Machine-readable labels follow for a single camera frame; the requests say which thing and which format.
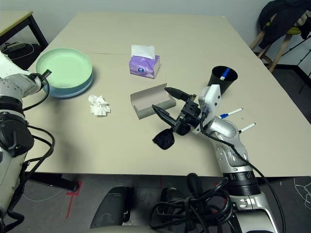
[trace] wall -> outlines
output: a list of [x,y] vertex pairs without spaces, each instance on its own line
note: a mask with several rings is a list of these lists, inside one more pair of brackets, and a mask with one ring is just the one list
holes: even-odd
[[[260,11],[268,2],[269,0],[0,0],[0,10],[32,10],[48,42],[57,36],[78,11],[103,11],[222,15],[246,44],[250,44],[259,32],[257,19]],[[28,28],[15,39],[35,42]],[[298,41],[300,37],[295,36],[290,46]],[[276,54],[275,47],[277,46],[271,48],[269,55]],[[309,49],[310,43],[306,42],[284,56],[281,62],[296,65]],[[305,72],[310,71],[310,61],[311,58],[301,64]]]

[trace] open box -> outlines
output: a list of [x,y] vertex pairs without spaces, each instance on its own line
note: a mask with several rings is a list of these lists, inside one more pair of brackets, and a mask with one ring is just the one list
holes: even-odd
[[166,85],[167,83],[161,84],[131,95],[131,103],[139,119],[155,113],[153,104],[163,109],[176,106],[175,99],[164,90]]

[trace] blue pen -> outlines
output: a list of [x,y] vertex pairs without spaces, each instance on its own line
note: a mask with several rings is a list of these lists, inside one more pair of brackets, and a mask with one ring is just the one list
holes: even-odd
[[224,73],[220,77],[220,80],[224,80],[227,77],[229,71],[230,71],[230,68],[225,69]]
[[240,112],[240,111],[242,111],[242,110],[243,110],[242,108],[239,108],[239,109],[234,110],[234,111],[232,111],[232,112],[230,112],[230,113],[221,114],[221,115],[219,116],[219,118],[224,119],[224,118],[226,118],[227,116],[232,115],[232,114],[235,114],[235,113],[238,113],[238,112]]

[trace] green bowl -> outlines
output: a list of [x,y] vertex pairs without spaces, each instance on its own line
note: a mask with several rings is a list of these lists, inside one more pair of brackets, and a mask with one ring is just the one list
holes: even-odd
[[35,65],[37,73],[47,69],[52,74],[47,78],[51,87],[76,88],[83,85],[92,74],[88,56],[75,49],[58,48],[42,54]]

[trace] black cup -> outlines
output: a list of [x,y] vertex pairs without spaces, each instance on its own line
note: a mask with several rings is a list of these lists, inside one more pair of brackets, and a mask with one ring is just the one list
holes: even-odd
[[[225,72],[227,72],[226,77],[224,80],[221,80],[220,78]],[[223,66],[214,67],[207,86],[218,84],[220,86],[220,92],[223,94],[227,88],[237,79],[238,74],[233,69]]]

